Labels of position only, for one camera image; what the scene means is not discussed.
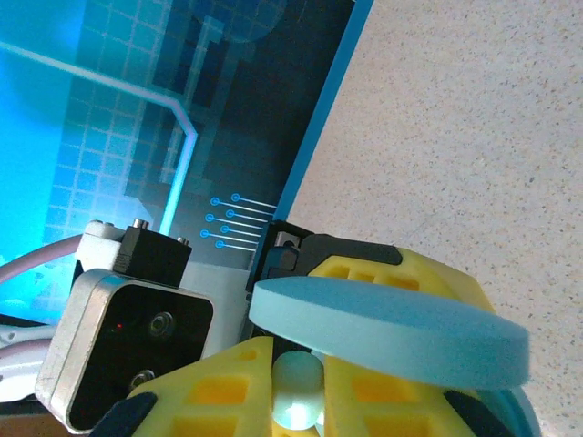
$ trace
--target screw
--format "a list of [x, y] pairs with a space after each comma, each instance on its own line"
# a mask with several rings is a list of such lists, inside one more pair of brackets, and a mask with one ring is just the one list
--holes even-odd
[[141, 218], [135, 218], [134, 224], [132, 226], [134, 228], [147, 229], [149, 226], [149, 223], [146, 220], [142, 220]]

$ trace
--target cable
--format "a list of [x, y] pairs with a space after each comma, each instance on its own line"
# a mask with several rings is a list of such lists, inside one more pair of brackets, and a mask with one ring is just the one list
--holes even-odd
[[33, 250], [14, 261], [6, 263], [4, 266], [0, 266], [0, 284], [12, 279], [14, 276], [24, 273], [25, 271], [29, 271], [41, 264], [45, 264], [48, 261], [75, 253], [80, 241], [80, 235], [75, 235], [68, 239], [61, 239], [56, 243]]

